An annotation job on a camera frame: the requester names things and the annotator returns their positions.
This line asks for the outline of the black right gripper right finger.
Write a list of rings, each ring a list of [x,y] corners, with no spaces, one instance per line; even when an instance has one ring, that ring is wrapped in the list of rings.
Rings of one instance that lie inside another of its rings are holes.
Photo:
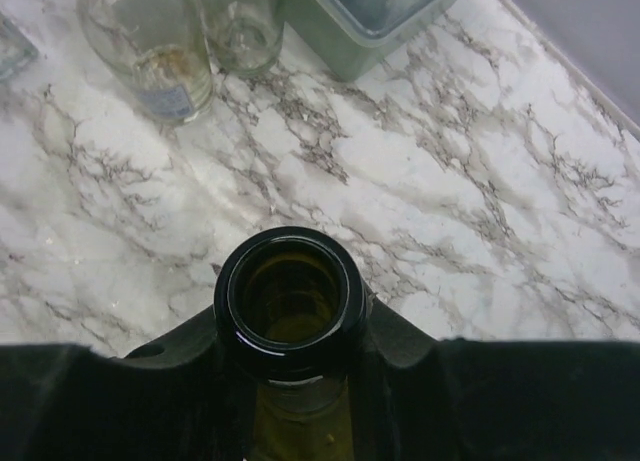
[[[360,460],[635,460],[639,346],[439,341],[375,302],[351,402]]]

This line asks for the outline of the clear flat liquor bottle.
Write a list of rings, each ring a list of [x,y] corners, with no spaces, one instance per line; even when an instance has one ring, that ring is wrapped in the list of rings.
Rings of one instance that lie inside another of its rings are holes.
[[[5,14],[1,14],[1,82],[14,77],[38,56],[34,44]]]

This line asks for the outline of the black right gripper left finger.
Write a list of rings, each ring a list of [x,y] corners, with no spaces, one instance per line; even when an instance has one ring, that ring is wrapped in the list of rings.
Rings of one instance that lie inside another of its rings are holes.
[[[224,365],[236,329],[207,308],[124,357],[2,345],[2,459],[247,459]]]

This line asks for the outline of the translucent green storage box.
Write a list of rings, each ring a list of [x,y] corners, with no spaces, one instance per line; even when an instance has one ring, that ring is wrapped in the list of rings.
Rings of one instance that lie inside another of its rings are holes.
[[[357,80],[457,0],[285,0],[286,21],[342,81]]]

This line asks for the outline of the green wine bottle silver neck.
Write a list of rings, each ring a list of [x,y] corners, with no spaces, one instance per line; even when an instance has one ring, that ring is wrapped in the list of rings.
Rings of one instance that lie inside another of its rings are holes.
[[[213,311],[246,459],[355,459],[349,371],[370,305],[348,251],[311,228],[267,229],[227,258]]]

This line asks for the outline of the small clear black-capped bottle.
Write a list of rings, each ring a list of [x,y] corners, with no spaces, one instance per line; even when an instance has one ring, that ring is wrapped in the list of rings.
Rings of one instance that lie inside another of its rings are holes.
[[[85,39],[150,117],[185,124],[213,95],[198,0],[77,0]]]

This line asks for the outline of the tall clear glass bottle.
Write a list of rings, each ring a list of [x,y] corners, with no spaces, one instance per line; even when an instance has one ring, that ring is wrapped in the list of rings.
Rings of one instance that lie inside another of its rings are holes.
[[[284,0],[199,0],[204,32],[218,64],[252,77],[267,71],[283,44]]]

